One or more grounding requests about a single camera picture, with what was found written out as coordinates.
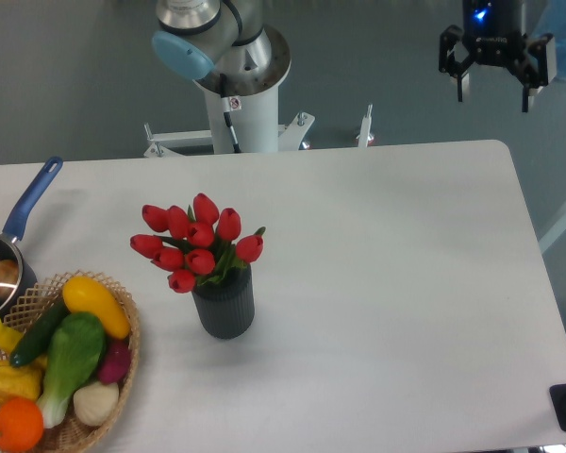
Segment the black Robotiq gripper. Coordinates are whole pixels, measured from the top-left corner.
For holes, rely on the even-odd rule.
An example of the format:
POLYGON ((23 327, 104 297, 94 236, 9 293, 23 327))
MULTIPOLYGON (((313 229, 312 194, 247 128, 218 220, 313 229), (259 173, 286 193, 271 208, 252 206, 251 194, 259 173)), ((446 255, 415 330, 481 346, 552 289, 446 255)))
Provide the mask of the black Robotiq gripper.
POLYGON ((439 38, 438 69, 456 84, 459 103, 469 92, 469 69, 478 65, 509 67, 522 84, 522 112, 556 77, 556 39, 545 33, 530 40, 524 35, 525 1, 465 0, 461 2, 463 30, 449 25, 439 38), (463 44, 468 51, 458 59, 463 44))

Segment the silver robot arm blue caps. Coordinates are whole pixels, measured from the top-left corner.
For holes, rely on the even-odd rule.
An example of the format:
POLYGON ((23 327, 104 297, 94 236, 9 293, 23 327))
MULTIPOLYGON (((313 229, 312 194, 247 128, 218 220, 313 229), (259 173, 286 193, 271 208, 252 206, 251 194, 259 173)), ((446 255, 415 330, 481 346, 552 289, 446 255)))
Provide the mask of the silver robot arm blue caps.
MULTIPOLYGON (((530 39, 522 1, 465 1, 463 25, 440 35, 439 70, 465 92, 474 64, 507 69, 523 86, 522 110, 557 74, 551 34, 530 39)), ((221 97, 277 86, 291 67, 285 39, 263 22, 260 1, 159 1, 152 47, 171 71, 221 97)))

